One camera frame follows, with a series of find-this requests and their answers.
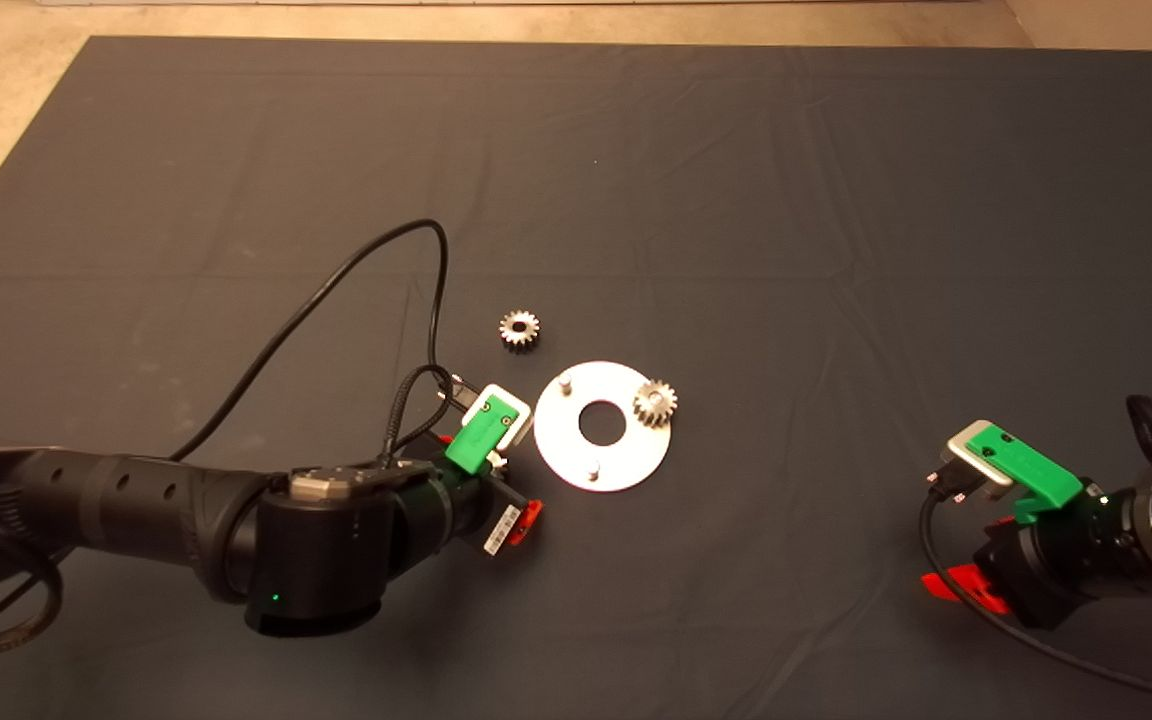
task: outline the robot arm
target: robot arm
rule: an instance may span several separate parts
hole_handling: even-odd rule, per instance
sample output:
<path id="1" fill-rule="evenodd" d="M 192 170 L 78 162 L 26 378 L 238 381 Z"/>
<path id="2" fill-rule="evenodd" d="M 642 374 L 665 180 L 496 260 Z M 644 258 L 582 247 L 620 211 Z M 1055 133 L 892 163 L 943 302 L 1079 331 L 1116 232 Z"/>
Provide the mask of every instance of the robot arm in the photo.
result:
<path id="1" fill-rule="evenodd" d="M 1137 437 L 1152 461 L 1152 400 L 1128 399 Z M 1014 612 L 1022 626 L 1056 628 L 1084 602 L 1104 597 L 1152 597 L 1152 468 L 1135 488 L 1106 495 L 1039 455 L 1010 433 L 978 420 L 947 445 L 946 464 L 919 511 L 919 537 L 933 573 L 929 591 L 963 602 L 999 632 L 1030 650 L 1108 682 L 1152 694 L 1152 680 L 1052 647 L 998 615 Z M 1016 486 L 1025 495 L 1015 515 L 987 528 L 990 541 L 975 564 L 946 568 L 932 538 L 932 514 L 954 498 L 988 487 L 999 498 Z"/>
<path id="2" fill-rule="evenodd" d="M 257 632 L 342 632 L 380 609 L 389 579 L 453 538 L 495 555 L 539 511 L 491 465 L 454 464 L 432 435 L 407 455 L 391 468 L 253 473 L 3 448 L 0 528 L 51 555 L 88 547 L 189 566 L 217 600 L 245 602 Z M 0 552 L 0 579 L 18 570 Z"/>

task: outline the cable connector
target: cable connector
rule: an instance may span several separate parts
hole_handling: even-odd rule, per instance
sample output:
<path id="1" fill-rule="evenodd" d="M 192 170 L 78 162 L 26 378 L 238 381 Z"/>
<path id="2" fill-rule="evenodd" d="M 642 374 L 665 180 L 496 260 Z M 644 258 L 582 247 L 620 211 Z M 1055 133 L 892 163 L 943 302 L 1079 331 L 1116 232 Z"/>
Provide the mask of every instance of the cable connector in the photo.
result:
<path id="1" fill-rule="evenodd" d="M 927 492 L 935 497 L 938 502 L 945 502 L 950 498 L 954 498 L 954 502 L 963 502 L 986 482 L 987 478 L 977 469 L 955 457 L 941 465 L 940 470 L 929 475 L 927 483 L 932 486 Z"/>

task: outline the red clip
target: red clip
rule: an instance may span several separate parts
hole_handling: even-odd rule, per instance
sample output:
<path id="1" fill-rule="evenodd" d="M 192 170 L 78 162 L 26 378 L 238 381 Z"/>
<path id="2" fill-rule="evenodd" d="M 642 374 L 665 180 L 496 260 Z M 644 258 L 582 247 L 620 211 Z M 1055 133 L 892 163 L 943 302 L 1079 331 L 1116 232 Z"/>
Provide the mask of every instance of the red clip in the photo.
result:
<path id="1" fill-rule="evenodd" d="M 984 579 L 984 575 L 977 566 L 960 564 L 956 568 L 950 568 L 950 577 L 960 585 L 963 585 L 963 589 L 971 597 L 977 598 L 980 605 L 986 606 L 986 611 L 993 612 L 995 615 L 1006 615 L 1011 612 L 1010 607 L 1007 607 L 1006 600 L 993 594 L 988 581 Z M 945 584 L 945 579 L 941 579 L 940 575 L 935 573 L 923 575 L 923 585 L 933 597 L 960 602 L 958 596 L 954 594 L 950 585 Z"/>
<path id="2" fill-rule="evenodd" d="M 539 500 L 526 501 L 526 509 L 522 511 L 522 515 L 518 515 L 517 520 L 515 520 L 515 523 L 513 523 L 513 530 L 509 530 L 509 536 L 506 537 L 503 541 L 513 544 L 513 546 L 522 544 L 522 541 L 526 539 L 526 531 L 536 524 L 536 518 L 539 518 L 540 510 L 543 510 L 544 507 L 545 502 L 540 502 Z"/>

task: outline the green 3d-printed part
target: green 3d-printed part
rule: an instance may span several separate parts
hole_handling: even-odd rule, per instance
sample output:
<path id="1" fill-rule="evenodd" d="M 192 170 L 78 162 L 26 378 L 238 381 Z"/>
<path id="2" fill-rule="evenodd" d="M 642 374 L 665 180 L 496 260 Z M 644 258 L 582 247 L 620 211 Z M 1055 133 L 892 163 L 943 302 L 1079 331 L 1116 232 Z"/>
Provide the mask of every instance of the green 3d-printed part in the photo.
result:
<path id="1" fill-rule="evenodd" d="M 495 395 L 479 397 L 477 410 L 444 454 L 470 475 L 483 470 L 488 453 L 495 449 L 500 438 L 509 432 L 509 425 L 518 418 L 518 411 Z"/>
<path id="2" fill-rule="evenodd" d="M 1083 491 L 1076 475 L 1047 460 L 1040 452 L 998 425 L 990 425 L 969 439 L 968 449 L 1028 488 L 1014 509 L 1021 524 L 1033 523 L 1038 511 L 1055 510 Z"/>

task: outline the concrete floor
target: concrete floor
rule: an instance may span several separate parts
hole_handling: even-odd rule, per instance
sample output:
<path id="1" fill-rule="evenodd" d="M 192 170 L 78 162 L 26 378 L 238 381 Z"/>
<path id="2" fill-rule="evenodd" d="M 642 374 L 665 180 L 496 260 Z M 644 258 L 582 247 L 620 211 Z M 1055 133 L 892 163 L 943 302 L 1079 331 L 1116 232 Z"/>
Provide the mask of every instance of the concrete floor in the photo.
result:
<path id="1" fill-rule="evenodd" d="M 0 0 L 0 162 L 91 35 L 1152 47 L 1152 0 L 556 6 L 128 6 Z"/>

